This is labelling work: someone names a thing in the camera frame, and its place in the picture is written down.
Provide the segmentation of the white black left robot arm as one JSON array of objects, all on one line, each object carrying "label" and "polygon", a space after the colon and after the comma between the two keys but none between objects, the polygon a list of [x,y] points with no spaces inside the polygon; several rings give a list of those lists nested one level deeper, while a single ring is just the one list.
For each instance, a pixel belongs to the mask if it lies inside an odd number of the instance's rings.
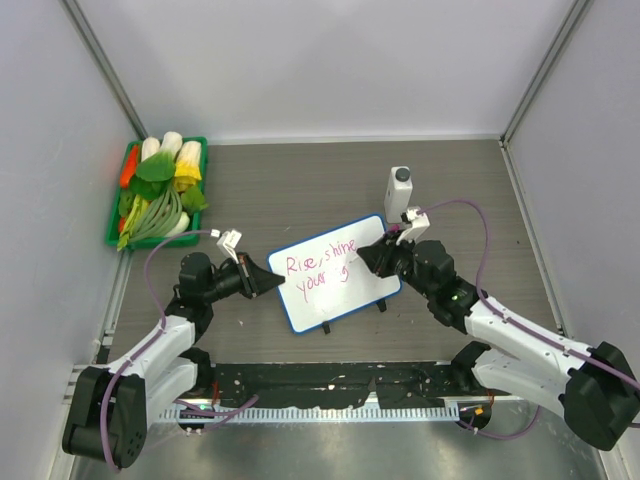
[{"label": "white black left robot arm", "polygon": [[184,393],[200,399],[211,391],[210,356],[195,344],[213,319],[213,304],[235,294],[253,299],[285,281],[244,252],[220,266],[202,252],[185,256],[173,298],[154,329],[119,359],[80,372],[63,452],[115,470],[130,467],[162,411]]}]

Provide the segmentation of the blue-framed whiteboard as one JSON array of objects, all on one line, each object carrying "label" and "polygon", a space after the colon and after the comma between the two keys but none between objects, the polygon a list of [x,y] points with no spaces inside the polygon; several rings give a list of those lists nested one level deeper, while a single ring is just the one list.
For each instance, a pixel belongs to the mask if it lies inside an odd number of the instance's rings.
[{"label": "blue-framed whiteboard", "polygon": [[285,282],[278,294],[292,330],[302,334],[396,295],[398,277],[372,274],[357,249],[380,239],[382,217],[372,214],[282,247],[267,256]]}]

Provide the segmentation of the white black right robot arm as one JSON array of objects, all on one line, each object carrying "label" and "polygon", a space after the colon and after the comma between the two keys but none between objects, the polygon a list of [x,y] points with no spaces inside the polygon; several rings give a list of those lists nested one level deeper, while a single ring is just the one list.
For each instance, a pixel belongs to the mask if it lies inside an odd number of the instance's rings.
[{"label": "white black right robot arm", "polygon": [[439,241],[385,235],[358,256],[372,274],[398,277],[441,324],[474,337],[455,358],[451,380],[465,395],[510,393],[561,417],[581,440],[610,451],[639,414],[639,383],[623,352],[593,347],[515,314],[455,270]]}]

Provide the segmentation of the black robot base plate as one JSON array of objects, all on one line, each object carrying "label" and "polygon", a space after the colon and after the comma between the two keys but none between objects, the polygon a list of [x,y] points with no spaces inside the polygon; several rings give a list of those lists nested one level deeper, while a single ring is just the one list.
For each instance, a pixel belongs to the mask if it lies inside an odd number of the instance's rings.
[{"label": "black robot base plate", "polygon": [[191,403],[216,399],[236,409],[253,396],[257,408],[361,408],[374,393],[383,409],[442,406],[448,397],[504,396],[450,364],[437,362],[219,363],[206,389],[180,395]]}]

